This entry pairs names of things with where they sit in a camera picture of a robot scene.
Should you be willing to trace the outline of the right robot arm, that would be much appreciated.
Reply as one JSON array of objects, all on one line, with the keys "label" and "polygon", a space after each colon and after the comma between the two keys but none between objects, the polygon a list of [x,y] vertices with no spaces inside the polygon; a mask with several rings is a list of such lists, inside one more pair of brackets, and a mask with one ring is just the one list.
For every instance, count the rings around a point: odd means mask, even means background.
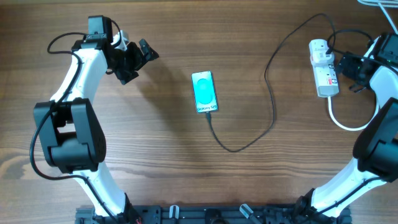
[{"label": "right robot arm", "polygon": [[301,196],[292,218],[331,223],[371,189],[397,179],[397,35],[382,35],[366,60],[380,64],[369,80],[379,111],[363,129],[347,166],[321,187]]}]

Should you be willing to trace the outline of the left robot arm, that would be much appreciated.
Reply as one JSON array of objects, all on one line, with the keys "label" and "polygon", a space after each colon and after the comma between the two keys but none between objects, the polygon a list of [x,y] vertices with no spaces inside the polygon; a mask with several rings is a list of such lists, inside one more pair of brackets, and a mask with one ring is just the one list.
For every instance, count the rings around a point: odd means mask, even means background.
[{"label": "left robot arm", "polygon": [[103,75],[123,84],[159,54],[144,40],[131,42],[117,23],[90,16],[88,32],[68,50],[72,63],[57,92],[34,107],[36,130],[29,147],[34,172],[47,180],[74,179],[94,207],[77,211],[77,223],[142,223],[106,163],[106,138],[92,106]]}]

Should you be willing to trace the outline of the teal screen Galaxy smartphone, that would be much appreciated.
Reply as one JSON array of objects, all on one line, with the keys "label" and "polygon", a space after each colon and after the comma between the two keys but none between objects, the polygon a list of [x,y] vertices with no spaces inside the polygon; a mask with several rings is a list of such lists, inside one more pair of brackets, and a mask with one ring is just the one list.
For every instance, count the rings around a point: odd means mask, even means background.
[{"label": "teal screen Galaxy smartphone", "polygon": [[197,113],[218,111],[218,100],[211,71],[193,73],[192,87]]}]

